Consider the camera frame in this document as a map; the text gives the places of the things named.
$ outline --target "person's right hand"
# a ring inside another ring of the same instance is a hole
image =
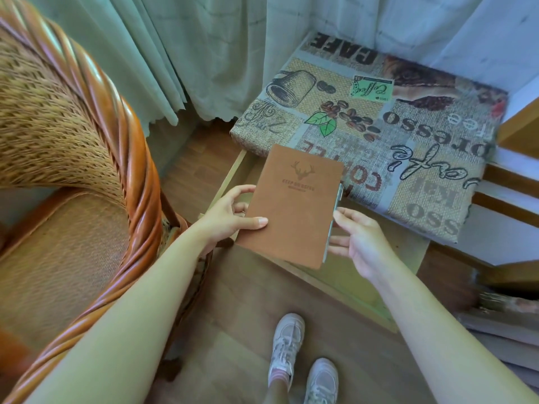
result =
[[[332,235],[328,251],[351,258],[362,277],[372,281],[381,270],[400,262],[380,225],[372,218],[343,207],[337,208],[333,218],[350,236]]]

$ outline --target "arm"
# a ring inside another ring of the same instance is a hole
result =
[[[234,203],[254,188],[233,188],[174,241],[25,402],[143,402],[199,256],[238,229],[267,224],[267,219],[240,216],[247,205]]]
[[[539,403],[398,259],[376,221],[346,208],[334,217],[350,237],[332,237],[329,251],[379,291],[439,404]]]

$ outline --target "white sneaker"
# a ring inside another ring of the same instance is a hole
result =
[[[268,387],[270,384],[270,374],[274,368],[286,371],[290,376],[288,389],[292,385],[294,378],[294,363],[305,334],[305,322],[301,316],[295,313],[284,315],[277,324],[273,335],[273,353],[268,372]]]
[[[335,365],[318,359],[310,368],[303,404],[335,404],[339,391],[339,376]]]

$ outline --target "coffee label print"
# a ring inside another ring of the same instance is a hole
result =
[[[373,102],[388,102],[393,95],[393,79],[354,76],[350,97]]]

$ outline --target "floor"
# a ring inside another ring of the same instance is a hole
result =
[[[240,148],[231,125],[198,128],[169,166],[162,186],[172,207],[190,221],[205,211]],[[418,276],[450,310],[473,304],[472,268],[429,248]],[[258,403],[267,387],[275,325],[287,312],[306,321],[296,362],[292,402],[302,402],[307,373],[320,356],[340,373],[340,403],[434,403],[404,340],[316,288],[239,247],[214,259],[205,290],[184,322],[176,346],[183,369],[158,381],[148,404]]]

